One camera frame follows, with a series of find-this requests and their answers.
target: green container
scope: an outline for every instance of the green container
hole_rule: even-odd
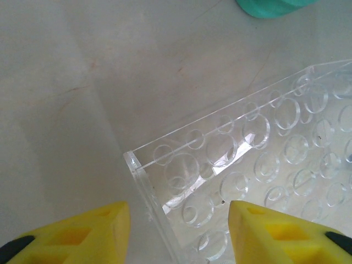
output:
[[[277,18],[317,0],[237,0],[241,8],[256,18]]]

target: transparent plastic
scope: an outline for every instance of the transparent plastic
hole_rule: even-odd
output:
[[[234,263],[229,203],[352,236],[352,60],[310,66],[124,157],[179,264]]]

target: white tabletop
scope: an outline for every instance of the white tabletop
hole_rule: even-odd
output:
[[[123,152],[308,65],[352,58],[351,13],[350,0],[273,20],[234,0],[2,1],[0,244],[127,200],[126,262],[170,262]]]

